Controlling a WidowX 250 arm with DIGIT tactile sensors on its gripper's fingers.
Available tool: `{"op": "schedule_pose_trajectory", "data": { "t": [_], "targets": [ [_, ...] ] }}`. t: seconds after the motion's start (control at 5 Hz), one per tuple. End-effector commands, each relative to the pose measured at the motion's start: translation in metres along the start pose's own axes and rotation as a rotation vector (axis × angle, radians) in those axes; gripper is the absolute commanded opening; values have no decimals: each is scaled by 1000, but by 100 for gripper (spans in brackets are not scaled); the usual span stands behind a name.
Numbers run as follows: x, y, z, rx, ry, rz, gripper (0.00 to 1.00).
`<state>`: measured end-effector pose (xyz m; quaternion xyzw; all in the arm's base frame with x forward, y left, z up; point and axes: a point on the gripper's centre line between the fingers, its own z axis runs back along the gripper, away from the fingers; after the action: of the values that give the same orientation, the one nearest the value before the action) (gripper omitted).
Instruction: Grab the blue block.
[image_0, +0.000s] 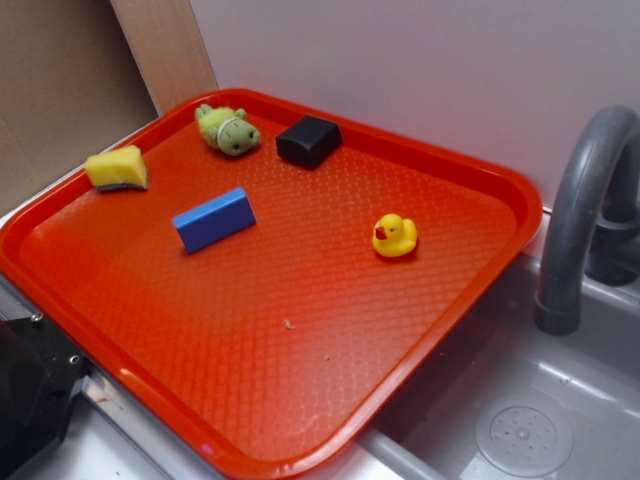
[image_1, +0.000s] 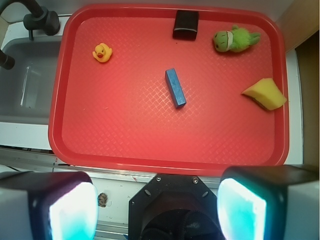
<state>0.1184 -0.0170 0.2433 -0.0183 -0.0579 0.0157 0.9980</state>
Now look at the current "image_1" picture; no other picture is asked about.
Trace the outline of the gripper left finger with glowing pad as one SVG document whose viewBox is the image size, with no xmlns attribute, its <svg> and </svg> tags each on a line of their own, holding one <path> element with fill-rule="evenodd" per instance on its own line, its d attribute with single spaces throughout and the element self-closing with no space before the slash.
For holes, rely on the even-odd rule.
<svg viewBox="0 0 320 240">
<path fill-rule="evenodd" d="M 0 174 L 2 240 L 92 240 L 98 215 L 98 192 L 85 172 Z"/>
</svg>

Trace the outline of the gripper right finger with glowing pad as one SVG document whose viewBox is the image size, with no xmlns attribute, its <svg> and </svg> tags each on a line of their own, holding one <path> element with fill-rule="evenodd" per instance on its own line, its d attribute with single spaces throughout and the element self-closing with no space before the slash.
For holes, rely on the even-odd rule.
<svg viewBox="0 0 320 240">
<path fill-rule="evenodd" d="M 319 168 L 228 167 L 217 190 L 217 214 L 227 240 L 318 240 Z"/>
</svg>

